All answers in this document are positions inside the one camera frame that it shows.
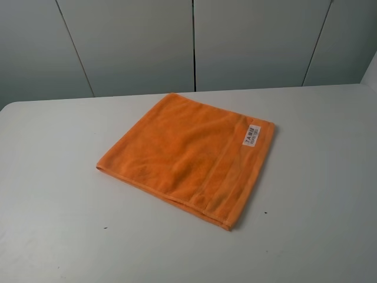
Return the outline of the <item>white towel label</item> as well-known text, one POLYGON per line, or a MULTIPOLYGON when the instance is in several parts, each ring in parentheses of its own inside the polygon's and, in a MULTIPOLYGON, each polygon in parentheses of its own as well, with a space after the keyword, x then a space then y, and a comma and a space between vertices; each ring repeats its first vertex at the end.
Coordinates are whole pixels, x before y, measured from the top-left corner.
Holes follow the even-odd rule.
POLYGON ((260 126, 250 125, 243 139, 242 145, 254 147, 256 145, 260 129, 260 126))

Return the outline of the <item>orange terry towel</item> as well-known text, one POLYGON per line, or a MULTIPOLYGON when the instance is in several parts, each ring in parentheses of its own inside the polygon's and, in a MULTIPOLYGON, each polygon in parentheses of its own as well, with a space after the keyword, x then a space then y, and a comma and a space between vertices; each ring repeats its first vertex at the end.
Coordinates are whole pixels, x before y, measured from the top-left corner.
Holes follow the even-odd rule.
POLYGON ((227 231, 233 229, 267 158, 272 122, 171 93, 97 163, 97 169, 227 231), (254 147, 242 145, 260 126, 254 147))

